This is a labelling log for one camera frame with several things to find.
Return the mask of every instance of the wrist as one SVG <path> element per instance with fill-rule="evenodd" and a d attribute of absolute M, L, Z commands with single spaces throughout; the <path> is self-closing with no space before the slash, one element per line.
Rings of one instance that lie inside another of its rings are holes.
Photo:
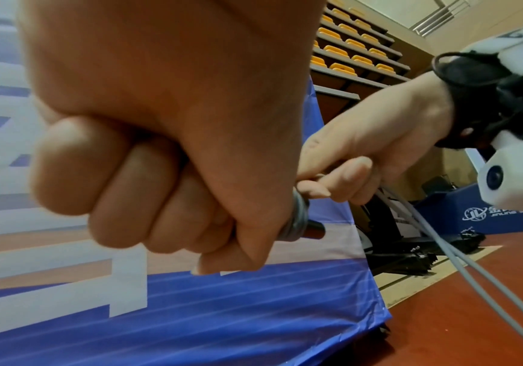
<path fill-rule="evenodd" d="M 453 127 L 454 103 L 448 86 L 434 72 L 427 72 L 407 84 L 410 83 L 420 122 L 432 130 L 433 143 L 436 143 Z"/>

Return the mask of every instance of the black wrist strap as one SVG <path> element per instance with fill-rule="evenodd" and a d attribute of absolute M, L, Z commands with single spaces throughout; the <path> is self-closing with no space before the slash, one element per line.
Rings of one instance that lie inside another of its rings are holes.
<path fill-rule="evenodd" d="M 436 146 L 461 149 L 488 145 L 493 136 L 485 131 L 500 120 L 496 81 L 510 72 L 491 55 L 459 57 L 449 63 L 433 61 L 433 71 L 446 82 L 454 103 L 453 127 Z"/>

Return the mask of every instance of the wire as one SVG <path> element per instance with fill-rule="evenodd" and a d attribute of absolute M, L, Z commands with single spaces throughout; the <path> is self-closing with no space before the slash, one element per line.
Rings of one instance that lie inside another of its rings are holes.
<path fill-rule="evenodd" d="M 445 57 L 454 57 L 454 56 L 471 58 L 473 60 L 484 62 L 484 63 L 498 63 L 499 62 L 498 58 L 495 55 L 479 54 L 476 52 L 446 52 L 446 53 L 434 56 L 434 58 L 432 59 L 432 62 L 431 62 L 432 71 L 434 71 L 436 76 L 438 76 L 446 84 L 463 87 L 463 88 L 481 88 L 481 87 L 487 87 L 487 86 L 495 86 L 501 80 L 500 78 L 497 78 L 494 80 L 471 84 L 471 83 L 460 83 L 456 80 L 451 79 L 450 77 L 446 76 L 446 74 L 443 71 L 443 68 L 440 67 L 440 60 Z"/>
<path fill-rule="evenodd" d="M 503 320 L 505 320 L 516 332 L 518 332 L 523 337 L 523 327 L 514 319 L 512 318 L 485 290 L 482 288 L 478 282 L 468 273 L 465 267 L 462 266 L 462 264 L 459 262 L 458 258 L 460 258 L 462 261 L 464 261 L 466 264 L 468 264 L 470 267 L 477 270 L 480 274 L 485 276 L 487 280 L 491 281 L 503 294 L 505 294 L 517 307 L 523 312 L 523 301 L 521 301 L 516 294 L 514 294 L 509 288 L 504 286 L 499 280 L 497 280 L 493 275 L 491 275 L 488 271 L 486 271 L 482 266 L 480 266 L 478 263 L 474 262 L 472 259 L 470 259 L 467 255 L 462 253 L 460 250 L 453 247 L 450 243 L 446 242 L 446 240 L 442 239 L 438 233 L 432 228 L 432 226 L 426 221 L 426 219 L 406 200 L 398 196 L 396 193 L 394 193 L 392 190 L 388 188 L 384 188 L 387 190 L 392 196 L 394 196 L 398 201 L 406 207 L 406 209 L 412 213 L 413 217 L 408 215 L 407 213 L 404 213 L 403 210 L 398 208 L 393 202 L 388 200 L 386 196 L 384 196 L 383 193 L 378 191 L 376 195 L 383 200 L 389 207 L 394 209 L 397 214 L 401 215 L 403 218 L 405 218 L 408 222 L 410 222 L 413 226 L 415 226 L 420 231 L 426 233 L 428 236 L 430 236 L 434 241 L 436 241 L 436 244 L 442 249 L 444 254 L 450 259 L 450 261 L 453 263 L 454 267 L 460 272 L 460 274 L 465 278 L 465 280 L 473 287 L 473 289 L 480 295 L 480 297 L 483 298 L 483 300 L 486 301 L 486 303 L 489 304 L 489 306 L 501 317 Z"/>

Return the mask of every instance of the blue sign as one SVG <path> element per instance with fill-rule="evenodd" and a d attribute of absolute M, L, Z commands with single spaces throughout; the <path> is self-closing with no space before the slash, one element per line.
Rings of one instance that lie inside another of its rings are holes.
<path fill-rule="evenodd" d="M 476 184 L 433 194 L 416 208 L 440 235 L 455 235 L 464 229 L 483 234 L 523 232 L 523 211 L 502 210 L 484 202 Z"/>

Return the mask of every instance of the metal railing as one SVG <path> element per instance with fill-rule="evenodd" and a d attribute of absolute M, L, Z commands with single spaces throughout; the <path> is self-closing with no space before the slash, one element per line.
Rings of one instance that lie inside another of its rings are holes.
<path fill-rule="evenodd" d="M 471 5 L 466 0 L 456 0 L 450 5 L 445 5 L 441 0 L 434 0 L 439 8 L 430 13 L 423 20 L 410 27 L 410 30 L 416 32 L 422 37 L 426 37 L 433 31 L 445 25 L 455 16 L 465 11 Z"/>

